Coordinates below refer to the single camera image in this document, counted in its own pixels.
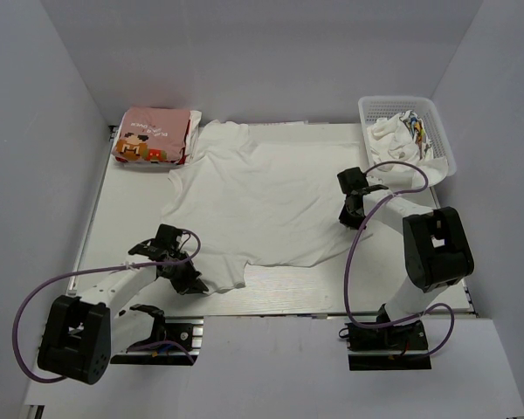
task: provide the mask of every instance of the white t-shirt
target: white t-shirt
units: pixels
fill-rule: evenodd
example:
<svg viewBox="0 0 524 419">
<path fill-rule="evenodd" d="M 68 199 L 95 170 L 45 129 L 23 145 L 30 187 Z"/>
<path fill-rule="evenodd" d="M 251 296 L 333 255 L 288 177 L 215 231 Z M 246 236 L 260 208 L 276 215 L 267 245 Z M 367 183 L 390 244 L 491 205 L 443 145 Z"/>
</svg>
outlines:
<svg viewBox="0 0 524 419">
<path fill-rule="evenodd" d="M 358 161 L 355 142 L 253 141 L 248 126 L 214 121 L 194 162 L 169 173 L 162 221 L 200 236 L 193 262 L 210 292 L 244 286 L 246 264 L 313 266 L 351 245 L 337 174 Z"/>
</svg>

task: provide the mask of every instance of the white table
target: white table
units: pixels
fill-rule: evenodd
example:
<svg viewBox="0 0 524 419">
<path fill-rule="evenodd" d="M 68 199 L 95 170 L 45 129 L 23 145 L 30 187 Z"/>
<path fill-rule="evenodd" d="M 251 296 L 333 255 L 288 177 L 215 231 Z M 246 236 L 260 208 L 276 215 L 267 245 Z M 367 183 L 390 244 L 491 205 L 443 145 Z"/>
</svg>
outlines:
<svg viewBox="0 0 524 419">
<path fill-rule="evenodd" d="M 491 320 L 459 319 L 431 370 L 365 372 L 348 370 L 346 342 L 337 338 L 345 321 L 208 318 L 194 367 L 110 365 L 93 386 L 32 382 L 25 404 L 45 406 L 43 419 L 524 415 Z M 431 345 L 448 323 L 424 320 Z"/>
<path fill-rule="evenodd" d="M 251 136 L 272 136 L 276 140 L 289 141 L 342 137 L 358 143 L 360 155 L 365 155 L 359 124 L 251 126 Z M 364 161 L 353 162 L 354 167 L 360 165 L 367 166 Z M 161 209 L 172 195 L 167 171 L 157 166 L 124 167 L 109 159 L 100 200 L 83 246 L 80 269 L 120 264 L 130 248 L 155 234 Z M 412 199 L 423 205 L 437 206 L 432 190 L 414 195 Z M 363 241 L 358 248 L 350 277 L 350 303 L 352 310 L 358 313 L 376 311 L 405 277 L 402 237 L 380 223 L 370 225 L 369 229 L 373 237 Z M 158 306 L 167 315 L 178 317 L 344 313 L 345 260 L 346 254 L 341 254 L 312 268 L 247 265 L 245 288 L 210 296 L 178 295 L 168 280 L 160 278 L 133 302 Z M 78 291 L 102 278 L 103 275 L 79 278 Z M 462 284 L 441 294 L 437 302 L 449 304 L 459 311 L 469 309 Z"/>
</svg>

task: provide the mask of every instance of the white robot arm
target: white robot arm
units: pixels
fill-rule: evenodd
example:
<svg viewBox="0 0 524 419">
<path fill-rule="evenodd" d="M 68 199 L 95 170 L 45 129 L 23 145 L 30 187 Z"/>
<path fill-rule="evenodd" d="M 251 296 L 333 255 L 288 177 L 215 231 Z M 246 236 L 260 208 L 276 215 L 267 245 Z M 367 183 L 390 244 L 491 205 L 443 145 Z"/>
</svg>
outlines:
<svg viewBox="0 0 524 419">
<path fill-rule="evenodd" d="M 358 229 L 377 203 L 392 194 L 383 185 L 369 185 L 359 168 L 341 172 L 338 179 L 346 195 L 340 221 L 350 228 Z M 422 313 L 441 292 L 473 272 L 472 253 L 455 209 L 433 209 L 397 196 L 380 207 L 373 219 L 403 235 L 408 274 L 394 297 L 381 307 L 377 322 Z"/>
<path fill-rule="evenodd" d="M 131 266 L 156 265 L 117 271 L 77 297 L 58 297 L 46 322 L 39 367 L 94 384 L 112 355 L 136 342 L 163 340 L 163 335 L 158 336 L 164 330 L 163 311 L 129 302 L 159 277 L 169 279 L 181 294 L 208 291 L 199 278 L 201 273 L 180 249 L 182 234 L 182 230 L 161 224 L 155 238 L 137 244 L 126 258 Z"/>
</svg>

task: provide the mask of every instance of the plastic basket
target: plastic basket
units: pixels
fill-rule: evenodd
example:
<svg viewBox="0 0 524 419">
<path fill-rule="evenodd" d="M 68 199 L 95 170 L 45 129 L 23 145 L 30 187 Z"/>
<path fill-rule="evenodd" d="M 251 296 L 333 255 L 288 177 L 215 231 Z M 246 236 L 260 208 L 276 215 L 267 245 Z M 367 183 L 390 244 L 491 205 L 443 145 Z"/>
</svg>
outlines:
<svg viewBox="0 0 524 419">
<path fill-rule="evenodd" d="M 448 161 L 448 176 L 454 175 L 456 172 L 456 162 L 454 161 L 454 155 L 446 138 L 445 129 L 438 116 L 435 104 L 429 99 L 414 96 L 365 96 L 359 99 L 359 115 L 361 116 L 363 138 L 365 140 L 369 165 L 373 165 L 374 161 L 370 151 L 367 127 L 373 125 L 378 118 L 391 118 L 397 113 L 405 112 L 409 109 L 414 110 L 417 115 L 423 119 L 425 131 L 431 139 L 433 155 L 435 157 L 445 156 Z M 399 174 L 391 174 L 389 172 L 379 173 L 378 170 L 375 170 L 373 175 L 377 175 L 377 177 L 387 182 Z"/>
</svg>

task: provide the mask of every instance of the purple cable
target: purple cable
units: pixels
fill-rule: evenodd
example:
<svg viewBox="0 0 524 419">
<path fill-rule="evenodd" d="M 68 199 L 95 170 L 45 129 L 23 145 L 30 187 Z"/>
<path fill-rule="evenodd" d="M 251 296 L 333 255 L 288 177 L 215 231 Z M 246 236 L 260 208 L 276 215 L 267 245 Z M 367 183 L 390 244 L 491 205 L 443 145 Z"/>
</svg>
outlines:
<svg viewBox="0 0 524 419">
<path fill-rule="evenodd" d="M 141 351 L 142 349 L 150 349 L 152 347 L 158 347 L 160 345 L 173 345 L 174 347 L 178 347 L 181 351 L 184 352 L 184 354 L 190 360 L 192 365 L 194 365 L 194 358 L 192 358 L 190 352 L 184 349 L 183 345 L 181 345 L 180 343 L 176 343 L 173 340 L 160 340 L 159 342 L 148 343 L 147 345 L 139 345 L 138 347 L 131 346 L 127 349 L 127 351 Z"/>
<path fill-rule="evenodd" d="M 118 265 L 118 266 L 108 266 L 106 268 L 95 268 L 95 269 L 86 269 L 84 271 L 75 271 L 75 272 L 68 272 L 63 273 L 62 275 L 58 275 L 54 278 L 51 278 L 47 281 L 45 281 L 43 284 L 39 285 L 37 288 L 35 288 L 33 291 L 29 293 L 27 297 L 25 297 L 24 301 L 21 303 L 21 306 L 17 309 L 16 317 L 14 318 L 14 324 L 11 329 L 11 345 L 13 346 L 14 355 L 16 356 L 16 361 L 21 370 L 24 372 L 25 375 L 27 375 L 30 379 L 40 382 L 42 384 L 51 384 L 54 382 L 59 382 L 64 380 L 66 377 L 55 377 L 55 378 L 43 378 L 39 377 L 38 375 L 34 374 L 29 367 L 24 362 L 24 359 L 21 356 L 21 352 L 19 350 L 19 339 L 18 339 L 18 332 L 19 332 L 19 320 L 21 320 L 21 316 L 24 313 L 25 308 L 29 304 L 29 302 L 35 297 L 38 292 L 40 292 L 43 288 L 46 288 L 50 284 L 54 284 L 55 282 L 59 282 L 62 279 L 75 277 L 79 275 L 89 275 L 92 273 L 101 273 L 101 272 L 117 272 L 117 271 L 125 271 L 127 269 L 139 269 L 139 268 L 145 268 L 147 266 L 175 266 L 178 264 L 185 264 L 189 262 L 193 257 L 195 257 L 198 252 L 200 251 L 201 243 L 200 243 L 200 237 L 198 235 L 190 230 L 183 230 L 183 233 L 190 234 L 193 236 L 197 243 L 198 247 L 196 248 L 195 252 L 192 253 L 190 256 L 183 260 L 177 260 L 177 261 L 166 261 L 166 262 L 144 262 L 141 264 L 129 264 L 129 265 Z"/>
<path fill-rule="evenodd" d="M 427 354 L 422 355 L 422 356 L 429 356 L 431 354 L 436 353 L 438 350 L 440 350 L 445 345 L 445 343 L 450 339 L 450 337 L 452 335 L 452 330 L 454 329 L 455 317 L 454 317 L 454 311 L 447 304 L 445 304 L 445 303 L 437 303 L 437 304 L 434 304 L 434 305 L 428 307 L 423 313 L 412 314 L 411 316 L 407 316 L 407 317 L 404 317 L 402 319 L 389 321 L 389 322 L 386 322 L 386 323 L 375 323 L 375 324 L 372 324 L 372 325 L 367 325 L 367 324 L 364 324 L 364 323 L 361 323 L 361 322 L 355 320 L 353 314 L 351 313 L 351 309 L 349 308 L 349 293 L 348 293 L 348 289 L 349 289 L 349 270 L 351 268 L 351 261 L 353 259 L 354 254 L 355 254 L 355 249 L 356 249 L 356 247 L 357 247 L 357 245 L 359 243 L 359 240 L 361 239 L 362 233 L 364 232 L 365 227 L 367 226 L 367 223 L 369 222 L 370 218 L 385 203 L 387 203 L 391 199 L 395 198 L 396 196 L 400 196 L 400 195 L 403 195 L 403 194 L 416 194 L 417 192 L 422 192 L 422 191 L 426 190 L 429 187 L 429 179 L 427 178 L 427 175 L 425 174 L 425 172 L 422 169 L 418 168 L 417 166 L 414 166 L 413 164 L 406 163 L 405 161 L 383 161 L 381 163 L 377 163 L 375 166 L 372 166 L 371 168 L 369 168 L 365 172 L 365 175 L 368 175 L 371 170 L 374 170 L 375 168 L 379 168 L 380 166 L 384 166 L 386 164 L 400 164 L 400 165 L 403 165 L 403 166 L 407 166 L 409 168 L 413 168 L 424 178 L 425 183 L 424 183 L 424 186 L 422 186 L 421 188 L 400 190 L 400 191 L 394 193 L 393 195 L 385 196 L 365 216 L 365 218 L 363 219 L 363 221 L 361 223 L 361 226 L 359 227 L 359 229 L 357 230 L 357 233 L 355 234 L 355 238 L 353 240 L 353 243 L 351 244 L 351 248 L 349 249 L 348 260 L 346 261 L 346 269 L 345 269 L 345 272 L 344 272 L 344 275 L 343 275 L 343 302 L 344 302 L 344 305 L 346 307 L 346 314 L 348 315 L 349 320 L 354 325 L 356 325 L 357 327 L 360 327 L 361 329 L 383 329 L 385 327 L 391 327 L 391 326 L 399 325 L 399 324 L 404 323 L 404 322 L 409 321 L 409 320 L 418 319 L 419 317 L 421 317 L 422 314 L 429 313 L 429 312 L 431 312 L 432 310 L 434 310 L 437 307 L 442 306 L 442 307 L 446 308 L 448 310 L 449 314 L 451 315 L 451 324 L 450 324 L 448 333 L 445 336 L 445 338 L 443 339 L 443 341 L 437 347 L 432 349 Z"/>
</svg>

